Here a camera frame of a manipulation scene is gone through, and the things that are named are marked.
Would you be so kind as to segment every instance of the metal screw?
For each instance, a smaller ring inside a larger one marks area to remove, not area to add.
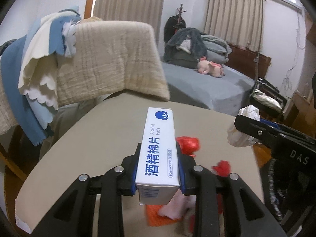
[[[203,170],[203,167],[202,166],[200,166],[200,165],[196,165],[196,166],[194,166],[194,171],[196,171],[196,172],[201,172],[202,170]]]
[[[237,175],[236,173],[231,173],[229,177],[231,180],[237,180],[239,178],[239,175]]]
[[[116,173],[121,173],[121,172],[124,171],[124,168],[123,168],[122,166],[116,166],[116,167],[114,168],[114,171],[115,171]]]
[[[88,179],[88,175],[86,175],[86,174],[79,175],[78,179],[79,179],[79,181],[84,182]]]

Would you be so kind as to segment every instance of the orange mesh bag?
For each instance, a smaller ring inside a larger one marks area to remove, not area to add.
[[[146,205],[146,217],[149,226],[170,225],[181,220],[173,220],[167,216],[158,215],[158,211],[162,206],[163,205]]]

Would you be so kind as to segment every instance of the stuffed pig toy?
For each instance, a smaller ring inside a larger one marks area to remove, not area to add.
[[[213,77],[220,77],[225,75],[222,65],[212,61],[199,61],[197,69],[199,73],[210,74]]]

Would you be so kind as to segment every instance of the barcode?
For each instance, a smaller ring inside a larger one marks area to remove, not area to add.
[[[156,199],[158,197],[159,189],[142,188],[142,197]]]

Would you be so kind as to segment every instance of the beige table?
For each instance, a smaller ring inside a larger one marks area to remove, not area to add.
[[[31,230],[61,194],[80,175],[102,175],[135,153],[142,140],[148,107],[173,110],[176,136],[198,137],[196,162],[211,169],[227,160],[263,200],[259,169],[251,147],[227,143],[227,128],[234,117],[190,105],[158,102],[122,93],[103,101],[78,121],[43,157],[26,179],[16,199],[16,215]],[[138,197],[123,197],[125,236],[182,236],[177,224],[151,228]]]

